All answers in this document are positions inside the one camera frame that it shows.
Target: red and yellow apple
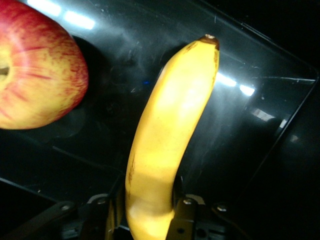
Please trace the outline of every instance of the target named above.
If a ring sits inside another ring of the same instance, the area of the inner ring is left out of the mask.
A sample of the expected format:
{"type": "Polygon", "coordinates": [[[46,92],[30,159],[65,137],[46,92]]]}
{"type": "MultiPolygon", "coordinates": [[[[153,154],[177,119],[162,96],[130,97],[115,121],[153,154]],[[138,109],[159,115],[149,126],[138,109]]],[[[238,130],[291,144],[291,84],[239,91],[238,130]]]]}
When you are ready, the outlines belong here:
{"type": "Polygon", "coordinates": [[[81,50],[57,22],[16,0],[0,0],[0,128],[50,124],[88,88],[81,50]]]}

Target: metal screw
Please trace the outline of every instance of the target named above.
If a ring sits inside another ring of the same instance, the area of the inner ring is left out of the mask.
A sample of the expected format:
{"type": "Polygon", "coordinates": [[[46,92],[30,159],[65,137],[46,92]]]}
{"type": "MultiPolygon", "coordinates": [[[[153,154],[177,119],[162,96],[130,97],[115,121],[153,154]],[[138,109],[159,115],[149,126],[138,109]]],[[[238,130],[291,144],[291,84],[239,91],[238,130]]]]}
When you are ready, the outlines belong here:
{"type": "Polygon", "coordinates": [[[226,212],[227,211],[227,206],[223,205],[223,204],[219,204],[218,206],[216,206],[216,209],[220,212],[226,212]]]}
{"type": "Polygon", "coordinates": [[[186,205],[190,205],[192,204],[193,200],[191,198],[186,198],[183,200],[183,203],[186,204],[186,205]]]}
{"type": "Polygon", "coordinates": [[[107,202],[106,197],[101,197],[96,201],[96,204],[105,204],[107,202]]]}
{"type": "Polygon", "coordinates": [[[66,211],[66,210],[70,209],[70,206],[69,205],[63,205],[63,206],[60,207],[60,209],[62,211],[66,211]]]}

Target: apple stem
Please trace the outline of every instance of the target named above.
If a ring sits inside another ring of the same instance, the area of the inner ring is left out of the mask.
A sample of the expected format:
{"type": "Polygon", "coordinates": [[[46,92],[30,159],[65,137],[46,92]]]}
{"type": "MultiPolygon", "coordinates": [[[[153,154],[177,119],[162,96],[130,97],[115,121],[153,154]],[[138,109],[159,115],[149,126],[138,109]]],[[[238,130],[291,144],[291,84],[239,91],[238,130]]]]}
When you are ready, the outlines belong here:
{"type": "Polygon", "coordinates": [[[7,76],[9,73],[9,67],[0,68],[0,75],[7,76]]]}

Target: banana tip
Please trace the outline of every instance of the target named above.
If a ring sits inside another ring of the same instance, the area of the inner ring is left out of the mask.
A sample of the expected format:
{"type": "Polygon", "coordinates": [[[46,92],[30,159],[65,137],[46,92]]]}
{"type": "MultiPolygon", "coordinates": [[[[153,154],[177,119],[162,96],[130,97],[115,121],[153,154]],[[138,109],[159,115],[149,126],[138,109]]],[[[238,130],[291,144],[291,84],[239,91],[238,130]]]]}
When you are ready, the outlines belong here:
{"type": "Polygon", "coordinates": [[[219,40],[218,40],[215,36],[212,36],[212,35],[210,35],[210,34],[204,35],[203,37],[201,37],[201,38],[199,39],[199,41],[204,42],[204,43],[207,43],[207,44],[213,44],[213,45],[215,45],[215,48],[216,48],[217,50],[220,49],[219,40]]]}

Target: yellow banana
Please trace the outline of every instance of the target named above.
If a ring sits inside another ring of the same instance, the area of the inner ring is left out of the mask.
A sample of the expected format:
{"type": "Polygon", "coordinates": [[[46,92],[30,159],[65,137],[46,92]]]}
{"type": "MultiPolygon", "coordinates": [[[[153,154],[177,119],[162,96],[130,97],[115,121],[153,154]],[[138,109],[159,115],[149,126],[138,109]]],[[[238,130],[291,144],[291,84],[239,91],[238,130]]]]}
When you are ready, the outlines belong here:
{"type": "Polygon", "coordinates": [[[125,177],[125,212],[135,240],[165,240],[174,217],[180,161],[214,87],[219,42],[206,34],[164,66],[140,118],[125,177]]]}

